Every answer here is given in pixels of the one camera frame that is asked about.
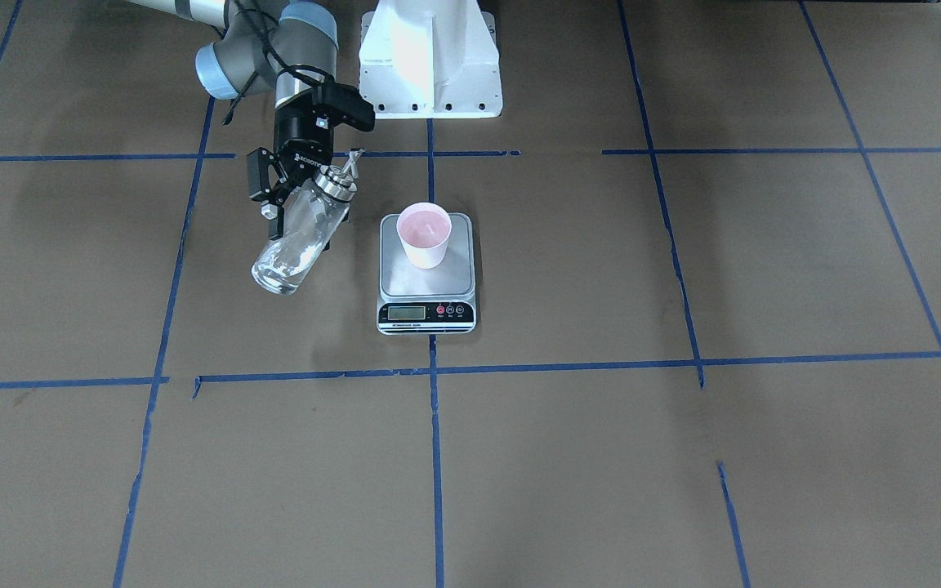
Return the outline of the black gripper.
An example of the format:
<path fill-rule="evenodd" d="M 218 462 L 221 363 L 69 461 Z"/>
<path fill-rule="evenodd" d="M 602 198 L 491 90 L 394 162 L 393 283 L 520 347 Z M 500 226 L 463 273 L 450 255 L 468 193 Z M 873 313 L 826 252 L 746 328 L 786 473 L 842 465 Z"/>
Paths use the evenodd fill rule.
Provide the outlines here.
<path fill-rule="evenodd" d="M 269 223 L 270 241 L 284 235 L 284 182 L 298 187 L 332 161 L 336 127 L 347 124 L 356 131 L 372 131 L 376 108 L 358 88 L 325 82 L 285 100 L 274 118 L 275 154 L 257 148 L 246 156 L 249 198 Z"/>

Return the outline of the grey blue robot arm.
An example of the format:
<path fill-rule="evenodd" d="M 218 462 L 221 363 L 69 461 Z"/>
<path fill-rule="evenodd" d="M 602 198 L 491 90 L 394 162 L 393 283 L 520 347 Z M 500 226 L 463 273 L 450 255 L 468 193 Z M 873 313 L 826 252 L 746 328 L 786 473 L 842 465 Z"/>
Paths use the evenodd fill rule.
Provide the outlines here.
<path fill-rule="evenodd" d="M 336 78 L 337 22 L 311 1 L 149 1 L 146 7 L 221 30 L 195 53 L 195 74 L 232 108 L 248 96 L 274 94 L 272 149 L 247 157 L 250 198 L 283 237 L 292 191 L 335 153 L 335 130 L 372 131 L 376 112 L 361 92 Z"/>

